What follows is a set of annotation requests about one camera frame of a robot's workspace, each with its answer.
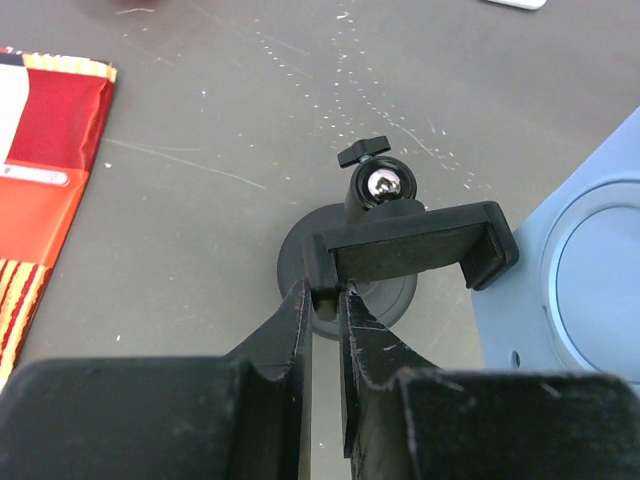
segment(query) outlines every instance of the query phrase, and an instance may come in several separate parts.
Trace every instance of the gray table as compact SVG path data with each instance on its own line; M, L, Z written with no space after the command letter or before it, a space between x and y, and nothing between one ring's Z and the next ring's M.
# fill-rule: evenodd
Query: gray table
M516 227L640 103L636 0L5 3L0 44L120 69L23 364L228 351L278 306L280 243L344 197L357 138L388 135L430 208L495 199ZM422 275L394 330L482 365L457 268ZM316 337L316 479L348 476L338 365Z

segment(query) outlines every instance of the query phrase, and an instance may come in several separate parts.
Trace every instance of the round black base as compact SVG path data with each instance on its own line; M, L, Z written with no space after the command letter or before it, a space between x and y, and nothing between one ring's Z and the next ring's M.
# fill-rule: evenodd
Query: round black base
M302 242L312 233L341 227L345 224L344 204L327 205L309 213L294 225L282 242L278 255L278 287L284 296L291 286L305 277ZM358 291L369 311L387 327L392 326L407 311L416 292L418 276L392 278L372 283L360 283ZM340 336L338 320L323 322L313 316L313 330L333 340Z

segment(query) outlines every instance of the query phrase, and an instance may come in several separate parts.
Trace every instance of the hole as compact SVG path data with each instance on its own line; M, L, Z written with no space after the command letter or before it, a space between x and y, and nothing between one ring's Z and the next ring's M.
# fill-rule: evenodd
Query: hole
M520 368L520 354L515 350L511 352L511 366L513 368Z

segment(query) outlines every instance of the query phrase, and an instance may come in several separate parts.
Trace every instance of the black knob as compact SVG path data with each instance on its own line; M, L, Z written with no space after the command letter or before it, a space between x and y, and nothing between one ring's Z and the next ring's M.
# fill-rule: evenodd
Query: black knob
M363 138L338 154L340 168L347 168L360 163L363 157L375 157L391 150L389 139L384 135L374 138Z

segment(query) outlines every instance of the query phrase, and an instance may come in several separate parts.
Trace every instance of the red package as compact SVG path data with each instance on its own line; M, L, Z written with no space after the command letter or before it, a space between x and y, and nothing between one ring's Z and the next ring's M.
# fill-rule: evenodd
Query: red package
M116 69L0 48L0 388L96 157Z

